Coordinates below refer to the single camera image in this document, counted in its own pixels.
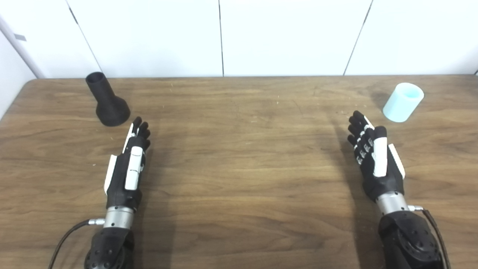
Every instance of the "white cabinet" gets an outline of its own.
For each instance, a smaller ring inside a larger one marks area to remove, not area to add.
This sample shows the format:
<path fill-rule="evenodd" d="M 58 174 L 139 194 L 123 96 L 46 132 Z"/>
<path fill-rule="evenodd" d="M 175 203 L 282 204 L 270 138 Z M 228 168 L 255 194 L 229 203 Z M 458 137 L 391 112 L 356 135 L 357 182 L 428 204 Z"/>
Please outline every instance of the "white cabinet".
<path fill-rule="evenodd" d="M 35 78 L 22 58 L 0 32 L 0 118 L 23 85 Z"/>
<path fill-rule="evenodd" d="M 370 2 L 220 0 L 224 75 L 342 75 Z"/>
<path fill-rule="evenodd" d="M 0 16 L 44 78 L 84 78 L 99 66 L 65 0 L 0 0 Z"/>
<path fill-rule="evenodd" d="M 374 0 L 346 75 L 473 74 L 478 1 Z"/>
<path fill-rule="evenodd" d="M 107 77 L 222 76 L 217 0 L 68 0 Z"/>

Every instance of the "black funnel-shaped object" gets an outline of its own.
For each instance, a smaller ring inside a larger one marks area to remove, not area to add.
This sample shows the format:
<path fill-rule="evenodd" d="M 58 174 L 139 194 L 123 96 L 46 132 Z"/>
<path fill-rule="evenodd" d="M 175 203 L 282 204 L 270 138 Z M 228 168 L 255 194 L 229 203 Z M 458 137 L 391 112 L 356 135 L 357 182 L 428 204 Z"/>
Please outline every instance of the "black funnel-shaped object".
<path fill-rule="evenodd" d="M 105 74 L 94 72 L 86 78 L 91 93 L 95 96 L 98 105 L 96 115 L 106 126 L 118 126 L 130 117 L 130 108 L 126 101 L 115 95 Z"/>

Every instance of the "prosthetic hand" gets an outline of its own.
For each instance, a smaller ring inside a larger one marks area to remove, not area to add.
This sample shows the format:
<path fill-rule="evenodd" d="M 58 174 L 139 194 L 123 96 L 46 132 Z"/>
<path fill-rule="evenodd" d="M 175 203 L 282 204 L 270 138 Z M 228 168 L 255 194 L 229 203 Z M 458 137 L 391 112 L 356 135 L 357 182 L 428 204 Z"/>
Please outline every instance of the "prosthetic hand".
<path fill-rule="evenodd" d="M 132 269 L 134 237 L 133 216 L 140 205 L 139 189 L 145 152 L 150 145 L 148 123 L 138 117 L 131 124 L 123 152 L 111 155 L 106 172 L 108 196 L 103 228 L 91 240 L 85 269 Z"/>
<path fill-rule="evenodd" d="M 393 144 L 387 143 L 387 130 L 373 127 L 368 119 L 355 111 L 349 119 L 348 141 L 354 147 L 360 166 L 365 194 L 374 201 L 382 214 L 379 235 L 385 252 L 387 269 L 443 269 L 449 267 L 441 236 L 441 249 L 426 220 L 413 211 L 421 210 L 436 224 L 422 207 L 407 205 L 404 198 L 405 169 Z"/>

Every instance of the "silver metal wrist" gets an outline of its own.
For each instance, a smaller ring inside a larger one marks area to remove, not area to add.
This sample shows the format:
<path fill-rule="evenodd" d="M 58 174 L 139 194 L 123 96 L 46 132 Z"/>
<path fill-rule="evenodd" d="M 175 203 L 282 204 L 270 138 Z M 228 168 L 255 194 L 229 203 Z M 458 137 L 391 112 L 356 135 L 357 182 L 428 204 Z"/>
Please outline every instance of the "silver metal wrist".
<path fill-rule="evenodd" d="M 134 210 L 125 206 L 111 206 L 106 212 L 104 228 L 117 227 L 131 229 Z"/>
<path fill-rule="evenodd" d="M 389 191 L 380 195 L 376 201 L 382 215 L 396 211 L 409 211 L 403 194 L 396 191 Z"/>

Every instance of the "black cable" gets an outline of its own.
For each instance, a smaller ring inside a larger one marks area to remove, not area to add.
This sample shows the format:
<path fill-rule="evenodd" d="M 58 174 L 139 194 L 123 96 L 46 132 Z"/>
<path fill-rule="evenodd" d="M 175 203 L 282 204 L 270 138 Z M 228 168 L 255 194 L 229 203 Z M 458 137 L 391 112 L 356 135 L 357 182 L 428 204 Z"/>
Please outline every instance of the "black cable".
<path fill-rule="evenodd" d="M 83 227 L 83 226 L 87 226 L 89 225 L 89 219 L 87 220 L 84 220 L 78 224 L 76 224 L 75 226 L 73 226 L 68 232 L 66 232 L 66 234 L 61 238 L 60 242 L 58 242 L 58 245 L 56 245 L 56 248 L 55 248 L 55 251 L 53 252 L 53 256 L 52 256 L 52 259 L 50 260 L 50 265 L 48 266 L 48 269 L 52 269 L 53 268 L 53 264 L 55 263 L 55 260 L 56 260 L 56 256 L 58 255 L 58 252 L 60 251 L 60 248 L 61 248 L 61 245 L 63 245 L 64 241 L 66 240 L 66 238 L 74 231 L 78 230 L 79 228 Z"/>
<path fill-rule="evenodd" d="M 443 252 L 443 260 L 445 261 L 446 268 L 451 269 L 450 260 L 448 259 L 448 253 L 446 252 L 446 248 L 445 248 L 445 242 L 443 241 L 443 237 L 442 237 L 442 234 L 440 233 L 440 230 L 438 230 L 438 225 L 436 225 L 435 219 L 433 219 L 430 211 L 423 209 L 422 212 L 423 212 L 423 215 L 425 215 L 425 217 L 428 219 L 428 221 L 432 225 L 433 229 L 435 230 L 436 236 L 438 237 L 438 241 L 440 242 L 440 247 Z"/>

